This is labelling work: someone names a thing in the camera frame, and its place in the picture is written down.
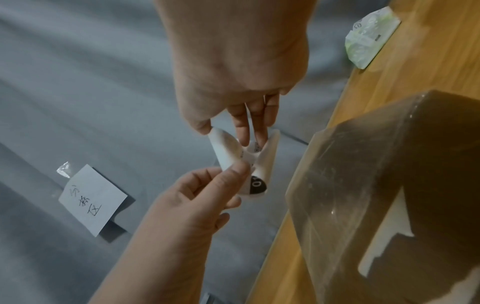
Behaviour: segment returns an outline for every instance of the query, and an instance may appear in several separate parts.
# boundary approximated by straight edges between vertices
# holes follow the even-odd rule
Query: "curled white paper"
[[[253,141],[248,147],[243,147],[230,133],[219,128],[212,128],[208,137],[222,170],[241,159],[250,163],[251,176],[243,184],[239,195],[259,197],[267,192],[280,140],[279,130],[271,133],[263,149]]]

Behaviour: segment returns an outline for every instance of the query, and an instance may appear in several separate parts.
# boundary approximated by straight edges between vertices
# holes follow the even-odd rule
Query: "wooden surface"
[[[402,24],[354,70],[329,126],[429,89],[480,99],[480,1],[393,0]],[[287,214],[247,304],[310,304],[315,296]]]

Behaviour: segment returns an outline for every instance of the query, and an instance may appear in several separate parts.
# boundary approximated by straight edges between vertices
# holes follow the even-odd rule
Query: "person's left hand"
[[[240,161],[181,177],[151,206],[90,304],[197,304],[212,235],[230,218],[222,211],[240,205],[249,175]]]

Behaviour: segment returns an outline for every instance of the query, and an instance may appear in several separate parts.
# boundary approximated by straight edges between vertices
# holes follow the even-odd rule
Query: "person's right hand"
[[[156,0],[173,56],[178,106],[201,134],[227,109],[237,137],[260,146],[280,94],[307,71],[307,23],[316,0]]]

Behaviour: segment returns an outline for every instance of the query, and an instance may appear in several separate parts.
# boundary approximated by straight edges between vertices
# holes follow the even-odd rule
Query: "handwritten note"
[[[59,202],[97,236],[127,195],[89,165],[66,184]]]

